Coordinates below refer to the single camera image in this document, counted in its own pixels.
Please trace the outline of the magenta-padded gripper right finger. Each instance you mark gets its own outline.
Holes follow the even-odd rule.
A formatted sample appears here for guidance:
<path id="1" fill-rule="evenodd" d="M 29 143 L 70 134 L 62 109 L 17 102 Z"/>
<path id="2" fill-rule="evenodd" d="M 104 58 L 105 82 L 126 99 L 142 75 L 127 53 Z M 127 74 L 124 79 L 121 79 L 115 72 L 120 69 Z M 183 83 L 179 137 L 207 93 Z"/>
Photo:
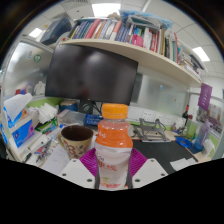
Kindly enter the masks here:
<path id="1" fill-rule="evenodd" d="M 155 158 L 147 159 L 133 148 L 128 165 L 127 186 L 136 189 L 157 181 L 168 173 Z"/>

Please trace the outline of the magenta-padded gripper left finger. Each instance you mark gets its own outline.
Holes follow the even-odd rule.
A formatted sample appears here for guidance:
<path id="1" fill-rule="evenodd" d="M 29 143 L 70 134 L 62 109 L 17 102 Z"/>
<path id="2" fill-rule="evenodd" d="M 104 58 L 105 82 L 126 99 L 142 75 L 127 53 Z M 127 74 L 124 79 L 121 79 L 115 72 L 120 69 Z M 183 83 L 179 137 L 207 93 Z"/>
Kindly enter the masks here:
<path id="1" fill-rule="evenodd" d="M 80 159 L 72 159 L 59 176 L 78 186 L 98 189 L 100 178 L 95 149 L 91 149 Z"/>

